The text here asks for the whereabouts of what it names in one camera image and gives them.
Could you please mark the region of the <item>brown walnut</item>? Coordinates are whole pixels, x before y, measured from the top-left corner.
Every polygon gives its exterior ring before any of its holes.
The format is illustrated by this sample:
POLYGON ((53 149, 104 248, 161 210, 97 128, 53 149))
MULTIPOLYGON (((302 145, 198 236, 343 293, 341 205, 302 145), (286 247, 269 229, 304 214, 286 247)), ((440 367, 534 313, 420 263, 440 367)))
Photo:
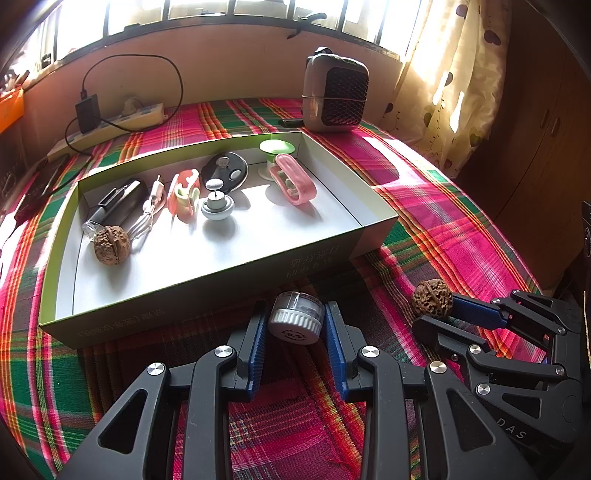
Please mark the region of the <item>brown walnut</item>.
POLYGON ((93 238, 93 250, 97 260, 107 266, 121 264, 130 254, 131 243, 120 226, 105 226, 93 238))
POLYGON ((447 318, 451 314, 453 303, 452 291, 441 279, 421 281, 411 297, 417 316, 428 315, 437 319, 447 318))

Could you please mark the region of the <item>small clear silver jar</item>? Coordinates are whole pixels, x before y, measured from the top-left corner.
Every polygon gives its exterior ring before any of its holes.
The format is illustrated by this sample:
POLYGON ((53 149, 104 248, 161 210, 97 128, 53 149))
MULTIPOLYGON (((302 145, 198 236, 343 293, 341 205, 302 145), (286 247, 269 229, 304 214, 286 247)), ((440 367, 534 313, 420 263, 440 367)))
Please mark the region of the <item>small clear silver jar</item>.
POLYGON ((285 342, 311 345, 321 335, 324 318, 325 306, 317 297, 288 291, 276 297, 267 329, 285 342))

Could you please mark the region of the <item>black bike light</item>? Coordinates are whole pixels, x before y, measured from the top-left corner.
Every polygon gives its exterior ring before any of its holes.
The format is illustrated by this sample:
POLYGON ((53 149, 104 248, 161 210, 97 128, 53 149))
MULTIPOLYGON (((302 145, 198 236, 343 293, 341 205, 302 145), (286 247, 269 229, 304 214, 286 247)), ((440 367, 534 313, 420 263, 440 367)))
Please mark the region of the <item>black bike light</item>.
POLYGON ((82 225, 88 238, 106 226, 122 226, 127 217, 147 198, 145 183, 131 179, 126 184, 112 188, 97 204, 94 213, 82 225))

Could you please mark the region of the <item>white grey knob stand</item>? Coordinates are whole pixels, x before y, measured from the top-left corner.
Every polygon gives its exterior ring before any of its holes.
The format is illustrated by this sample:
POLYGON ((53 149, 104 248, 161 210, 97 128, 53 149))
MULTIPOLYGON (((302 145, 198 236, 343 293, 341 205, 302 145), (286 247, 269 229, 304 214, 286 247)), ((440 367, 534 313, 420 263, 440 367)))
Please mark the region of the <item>white grey knob stand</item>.
POLYGON ((208 220, 222 221, 228 218, 235 209, 235 201, 221 191, 223 186, 223 181, 218 178, 211 178, 205 183, 205 188, 209 193, 204 203, 201 204, 200 210, 208 220))

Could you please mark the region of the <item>black oval remote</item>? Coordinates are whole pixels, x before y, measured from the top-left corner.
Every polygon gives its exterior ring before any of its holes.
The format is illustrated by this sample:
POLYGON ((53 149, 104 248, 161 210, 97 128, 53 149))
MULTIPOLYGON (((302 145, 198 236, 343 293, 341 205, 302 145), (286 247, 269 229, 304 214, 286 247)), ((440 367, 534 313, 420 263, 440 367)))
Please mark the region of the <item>black oval remote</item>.
POLYGON ((214 155, 200 171, 201 184, 204 187, 212 179, 221 180, 221 192, 229 194, 235 191, 249 175, 249 165, 245 158, 235 152, 222 152, 214 155))

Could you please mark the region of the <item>green top white stand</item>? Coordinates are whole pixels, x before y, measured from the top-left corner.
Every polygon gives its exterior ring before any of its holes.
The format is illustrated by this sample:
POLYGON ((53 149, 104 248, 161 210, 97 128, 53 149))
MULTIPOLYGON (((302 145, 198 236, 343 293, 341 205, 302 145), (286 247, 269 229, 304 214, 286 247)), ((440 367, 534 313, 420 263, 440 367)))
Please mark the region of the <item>green top white stand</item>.
POLYGON ((293 154, 296 147, 284 140, 269 139, 259 143, 259 150, 266 157, 266 162, 259 166, 259 176, 271 181, 273 177, 270 175, 270 168, 276 165, 276 156, 279 154, 293 154))

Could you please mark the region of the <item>plaid bedspread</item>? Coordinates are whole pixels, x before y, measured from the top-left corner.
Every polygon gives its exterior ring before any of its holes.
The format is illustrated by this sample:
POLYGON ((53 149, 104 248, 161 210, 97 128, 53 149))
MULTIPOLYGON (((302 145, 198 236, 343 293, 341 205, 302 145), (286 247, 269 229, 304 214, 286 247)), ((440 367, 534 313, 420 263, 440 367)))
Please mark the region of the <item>plaid bedspread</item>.
MULTIPOLYGON (((106 142, 94 165, 122 164, 166 147, 249 133, 271 133, 301 109, 297 100, 249 99, 183 107, 167 125, 106 142)), ((339 303, 346 320, 401 362, 425 365, 410 298, 424 279, 442 278, 482 300, 514 289, 536 291, 525 263, 493 222, 428 160, 363 124, 351 135, 325 134, 322 146, 397 211, 377 251, 297 281, 339 303)), ((38 325, 47 255, 64 195, 13 233, 2 259, 1 424, 44 479, 57 475, 116 398, 149 363, 197 360, 249 315, 245 303, 106 344, 75 351, 38 325)), ((342 402, 324 347, 267 343, 256 399, 230 408, 230 449, 238 479, 355 479, 360 474, 361 404, 342 402)))

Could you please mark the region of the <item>green white cardboard box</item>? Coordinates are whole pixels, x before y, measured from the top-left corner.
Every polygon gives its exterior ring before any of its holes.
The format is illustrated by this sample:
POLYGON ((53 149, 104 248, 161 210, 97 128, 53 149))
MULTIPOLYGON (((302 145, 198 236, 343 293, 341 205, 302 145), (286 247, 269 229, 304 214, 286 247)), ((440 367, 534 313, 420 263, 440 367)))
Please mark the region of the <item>green white cardboard box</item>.
POLYGON ((280 287, 379 248, 397 212, 354 170, 301 131, 284 132, 315 198, 291 205, 263 178, 262 137, 193 143, 105 167, 80 180, 56 219, 39 309, 40 327, 82 348, 188 319, 280 287), (170 181, 232 151, 249 164, 228 218, 160 211, 121 264, 101 264, 82 230, 90 211, 129 180, 170 181))

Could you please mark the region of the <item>yellow spotted curtain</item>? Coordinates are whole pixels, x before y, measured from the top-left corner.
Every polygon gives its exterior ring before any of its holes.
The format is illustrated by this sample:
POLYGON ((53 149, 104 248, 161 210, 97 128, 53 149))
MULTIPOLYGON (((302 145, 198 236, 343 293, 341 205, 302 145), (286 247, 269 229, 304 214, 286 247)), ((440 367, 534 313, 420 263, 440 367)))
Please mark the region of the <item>yellow spotted curtain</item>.
POLYGON ((488 137, 503 96, 508 1, 425 1, 381 128, 448 177, 488 137))

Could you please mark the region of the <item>small white black heater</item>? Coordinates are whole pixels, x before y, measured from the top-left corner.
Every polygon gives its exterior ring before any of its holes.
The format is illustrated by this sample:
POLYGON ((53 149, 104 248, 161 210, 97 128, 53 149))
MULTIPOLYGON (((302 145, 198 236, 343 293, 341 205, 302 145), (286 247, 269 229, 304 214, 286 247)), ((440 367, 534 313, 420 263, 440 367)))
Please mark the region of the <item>small white black heater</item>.
POLYGON ((279 124, 313 132, 351 131, 363 119, 369 83, 363 62, 318 47, 305 62, 301 118, 280 119, 279 124))

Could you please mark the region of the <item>black smartphone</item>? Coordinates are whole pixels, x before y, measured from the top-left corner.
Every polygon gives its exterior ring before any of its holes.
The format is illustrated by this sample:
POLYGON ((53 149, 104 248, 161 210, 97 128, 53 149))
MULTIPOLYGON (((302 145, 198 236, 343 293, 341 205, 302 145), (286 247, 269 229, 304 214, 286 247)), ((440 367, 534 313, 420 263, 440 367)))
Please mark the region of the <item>black smartphone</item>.
POLYGON ((69 162, 70 155, 64 154, 54 161, 47 161, 38 170, 33 183, 24 196, 15 214, 16 226, 20 226, 35 216, 45 205, 50 192, 56 187, 60 175, 69 162))

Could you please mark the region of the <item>white power strip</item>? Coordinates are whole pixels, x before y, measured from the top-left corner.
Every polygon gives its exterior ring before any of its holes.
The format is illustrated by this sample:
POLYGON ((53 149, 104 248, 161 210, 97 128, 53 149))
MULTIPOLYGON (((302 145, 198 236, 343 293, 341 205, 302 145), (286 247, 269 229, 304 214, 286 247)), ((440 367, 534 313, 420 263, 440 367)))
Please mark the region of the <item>white power strip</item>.
POLYGON ((60 140, 53 146, 47 153, 47 158, 49 161, 53 161, 65 154, 72 154, 73 150, 69 148, 69 145, 77 150, 86 150, 123 135, 129 130, 141 130, 159 125, 165 119, 166 114, 162 103, 142 107, 131 115, 119 115, 109 119, 107 123, 102 122, 94 130, 87 133, 81 133, 80 131, 69 133, 67 140, 60 140))

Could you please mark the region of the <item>black charger adapter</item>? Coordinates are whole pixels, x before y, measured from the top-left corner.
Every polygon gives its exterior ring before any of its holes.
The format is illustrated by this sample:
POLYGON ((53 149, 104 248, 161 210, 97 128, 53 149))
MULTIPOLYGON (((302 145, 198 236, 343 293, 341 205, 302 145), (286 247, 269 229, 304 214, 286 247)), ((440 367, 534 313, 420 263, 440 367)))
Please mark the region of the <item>black charger adapter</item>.
POLYGON ((96 94, 88 95, 85 90, 82 90, 81 99, 75 105, 75 110, 82 134, 86 134, 100 125, 101 114, 96 94))

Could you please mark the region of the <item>orange box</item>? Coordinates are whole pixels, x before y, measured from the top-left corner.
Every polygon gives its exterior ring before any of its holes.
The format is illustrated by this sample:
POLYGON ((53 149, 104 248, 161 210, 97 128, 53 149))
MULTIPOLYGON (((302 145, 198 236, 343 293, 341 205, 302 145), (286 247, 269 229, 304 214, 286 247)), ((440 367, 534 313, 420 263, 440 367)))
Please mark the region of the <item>orange box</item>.
POLYGON ((3 133, 24 115, 24 92, 22 87, 1 95, 0 133, 3 133))

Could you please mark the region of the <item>window frame bars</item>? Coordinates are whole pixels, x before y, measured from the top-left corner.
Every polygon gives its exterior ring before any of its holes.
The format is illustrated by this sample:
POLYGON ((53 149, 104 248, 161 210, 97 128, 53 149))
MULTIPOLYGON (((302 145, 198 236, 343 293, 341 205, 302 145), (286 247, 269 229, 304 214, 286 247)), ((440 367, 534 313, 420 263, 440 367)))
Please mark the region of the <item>window frame bars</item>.
POLYGON ((404 56, 426 1, 41 1, 1 45, 1 66, 42 71, 109 38, 165 28, 262 23, 369 42, 404 56))

